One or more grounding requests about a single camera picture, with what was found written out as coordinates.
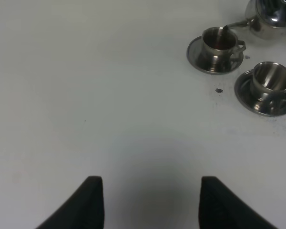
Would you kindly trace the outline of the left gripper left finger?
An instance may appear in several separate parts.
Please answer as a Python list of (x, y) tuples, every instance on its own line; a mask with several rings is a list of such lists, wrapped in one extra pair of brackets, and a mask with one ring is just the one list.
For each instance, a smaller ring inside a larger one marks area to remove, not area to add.
[(99, 176), (90, 176), (38, 228), (103, 229), (104, 222), (105, 211), (102, 178)]

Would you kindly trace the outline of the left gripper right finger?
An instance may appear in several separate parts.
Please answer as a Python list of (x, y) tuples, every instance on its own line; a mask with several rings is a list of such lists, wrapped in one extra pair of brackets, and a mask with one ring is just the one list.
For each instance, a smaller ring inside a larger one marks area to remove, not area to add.
[(199, 201), (201, 229), (275, 229), (217, 177), (201, 179)]

